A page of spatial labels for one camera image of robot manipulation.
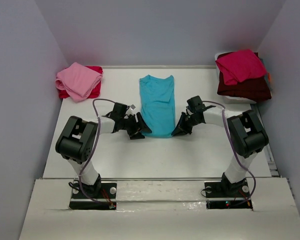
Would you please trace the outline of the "turquoise t shirt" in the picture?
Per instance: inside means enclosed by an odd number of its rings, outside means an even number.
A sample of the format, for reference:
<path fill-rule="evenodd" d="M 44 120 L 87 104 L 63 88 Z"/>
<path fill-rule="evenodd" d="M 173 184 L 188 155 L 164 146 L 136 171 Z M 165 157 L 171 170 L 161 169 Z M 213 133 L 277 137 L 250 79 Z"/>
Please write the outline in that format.
<path fill-rule="evenodd" d="M 157 78 L 147 75 L 139 79 L 141 116 L 151 133 L 143 135 L 153 138 L 170 138 L 176 127 L 175 79 Z"/>

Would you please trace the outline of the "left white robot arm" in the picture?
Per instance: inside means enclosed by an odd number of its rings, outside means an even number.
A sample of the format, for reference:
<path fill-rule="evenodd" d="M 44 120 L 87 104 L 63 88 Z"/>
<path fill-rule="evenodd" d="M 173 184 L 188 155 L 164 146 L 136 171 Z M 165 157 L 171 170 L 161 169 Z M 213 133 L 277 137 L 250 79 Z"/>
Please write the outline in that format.
<path fill-rule="evenodd" d="M 93 108 L 96 122 L 69 117 L 55 144 L 55 151 L 77 174 L 77 182 L 70 186 L 90 198 L 96 198 L 102 187 L 101 176 L 91 162 L 100 135 L 126 131 L 130 140 L 139 140 L 152 132 L 140 112 L 129 113 L 131 106 L 114 102 L 112 111 L 103 116 L 95 106 Z"/>

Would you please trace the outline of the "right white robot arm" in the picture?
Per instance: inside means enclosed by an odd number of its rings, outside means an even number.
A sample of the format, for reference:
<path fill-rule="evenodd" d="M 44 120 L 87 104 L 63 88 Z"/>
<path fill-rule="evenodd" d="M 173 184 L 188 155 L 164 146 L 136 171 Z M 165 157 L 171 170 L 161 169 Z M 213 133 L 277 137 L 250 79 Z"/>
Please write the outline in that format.
<path fill-rule="evenodd" d="M 210 124 L 223 127 L 233 152 L 232 160 L 222 174 L 221 181 L 210 186 L 211 194 L 232 195 L 242 189 L 246 174 L 255 179 L 250 171 L 253 159 L 269 143 L 269 137 L 253 110 L 244 112 L 226 110 L 220 103 L 206 105 L 200 96 L 187 100 L 185 112 L 171 135 L 184 136 L 192 134 L 193 127 L 199 124 Z"/>

